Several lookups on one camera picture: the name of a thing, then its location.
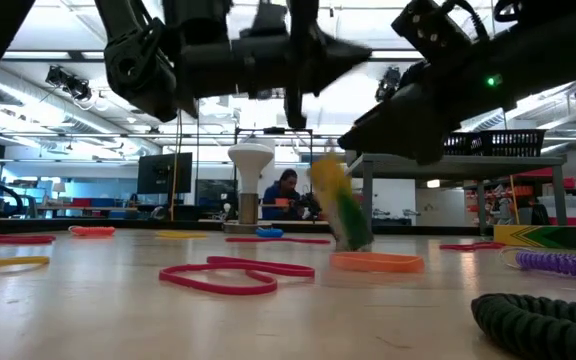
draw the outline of green and yellow toy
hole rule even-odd
[[[372,230],[352,196],[350,178],[344,175],[336,157],[331,154],[315,162],[309,176],[337,240],[337,251],[369,251],[374,239]]]

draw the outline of black basket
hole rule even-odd
[[[483,156],[539,157],[546,130],[488,130],[479,133]]]
[[[451,133],[444,141],[444,155],[474,155],[481,149],[479,133]]]

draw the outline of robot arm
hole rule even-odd
[[[108,34],[110,87],[164,122],[177,109],[197,118],[202,97],[245,92],[254,99],[283,87],[288,124],[305,128],[302,95],[317,96],[371,53],[323,33],[318,1],[292,1],[290,34],[286,8],[261,1],[252,27],[232,41],[229,0],[164,0],[166,24],[151,19],[141,0],[95,2]]]
[[[461,121],[576,80],[576,1],[500,0],[495,19],[517,24],[475,42],[447,16],[447,3],[412,0],[393,22],[425,60],[339,139],[343,149],[436,162]]]

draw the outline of orange ring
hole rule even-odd
[[[421,256],[371,252],[340,252],[330,255],[330,264],[338,269],[368,272],[422,272]]]

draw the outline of woman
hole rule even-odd
[[[279,181],[266,189],[264,193],[264,204],[275,204],[278,198],[288,199],[288,207],[263,207],[261,210],[264,220],[301,220],[304,215],[304,208],[297,206],[299,193],[295,191],[297,185],[297,172],[293,169],[286,169],[279,178]]]

